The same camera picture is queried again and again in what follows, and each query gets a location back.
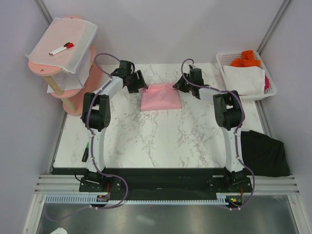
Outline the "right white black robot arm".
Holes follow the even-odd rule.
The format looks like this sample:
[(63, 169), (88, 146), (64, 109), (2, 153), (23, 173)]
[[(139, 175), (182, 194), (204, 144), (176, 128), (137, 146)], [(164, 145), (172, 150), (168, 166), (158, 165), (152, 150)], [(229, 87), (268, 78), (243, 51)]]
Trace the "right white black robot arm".
[(189, 73), (182, 73), (173, 88), (184, 93), (191, 92), (194, 97), (211, 101), (217, 125), (221, 128), (226, 150), (225, 168), (230, 173), (238, 173), (244, 169), (241, 150), (241, 127), (245, 119), (242, 103), (237, 91), (223, 91), (205, 85), (202, 71), (191, 68)]

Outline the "black cloth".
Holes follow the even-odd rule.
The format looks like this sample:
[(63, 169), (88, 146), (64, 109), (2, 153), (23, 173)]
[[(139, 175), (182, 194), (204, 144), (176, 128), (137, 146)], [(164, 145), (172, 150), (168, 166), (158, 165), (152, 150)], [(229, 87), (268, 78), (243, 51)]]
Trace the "black cloth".
[(256, 176), (290, 176), (283, 142), (255, 131), (241, 132), (243, 162)]

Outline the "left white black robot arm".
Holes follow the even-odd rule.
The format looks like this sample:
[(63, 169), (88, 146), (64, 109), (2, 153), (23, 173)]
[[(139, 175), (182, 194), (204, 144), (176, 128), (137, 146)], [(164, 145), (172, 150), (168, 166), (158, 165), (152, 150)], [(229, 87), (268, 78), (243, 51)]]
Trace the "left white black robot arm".
[(81, 120), (89, 131), (87, 170), (90, 172), (99, 173), (105, 169), (104, 137), (111, 122), (110, 100), (125, 87), (133, 94), (148, 86), (142, 72), (136, 71), (132, 62), (121, 60), (102, 86), (84, 95)]

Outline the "pink t shirt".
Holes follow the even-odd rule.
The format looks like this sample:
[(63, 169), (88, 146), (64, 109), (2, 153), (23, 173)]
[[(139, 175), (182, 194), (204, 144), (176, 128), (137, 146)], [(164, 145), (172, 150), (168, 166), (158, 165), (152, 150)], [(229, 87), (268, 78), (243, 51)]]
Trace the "pink t shirt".
[(176, 110), (182, 104), (178, 91), (172, 84), (151, 84), (141, 91), (141, 111)]

